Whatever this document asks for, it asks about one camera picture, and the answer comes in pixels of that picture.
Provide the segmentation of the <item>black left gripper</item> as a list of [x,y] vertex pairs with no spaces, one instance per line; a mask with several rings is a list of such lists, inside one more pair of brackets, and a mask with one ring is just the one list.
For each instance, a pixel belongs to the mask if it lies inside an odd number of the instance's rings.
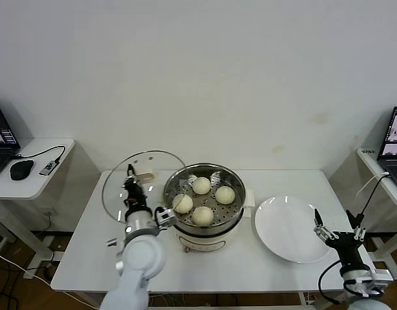
[[144,190],[136,182],[136,173],[134,167],[129,163],[127,166],[126,182],[122,185],[123,190],[127,191],[127,197],[123,200],[127,207],[125,215],[131,215],[138,211],[146,211],[151,213],[151,209],[147,206]]

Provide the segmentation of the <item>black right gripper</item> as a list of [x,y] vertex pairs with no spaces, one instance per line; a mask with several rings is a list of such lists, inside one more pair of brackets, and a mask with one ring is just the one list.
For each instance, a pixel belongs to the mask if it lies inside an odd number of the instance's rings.
[[333,232],[323,224],[319,211],[314,209],[314,232],[327,246],[336,250],[341,270],[369,270],[358,251],[366,233],[366,228],[361,226],[365,215],[362,212],[353,215],[349,210],[346,210],[346,214],[354,232]]

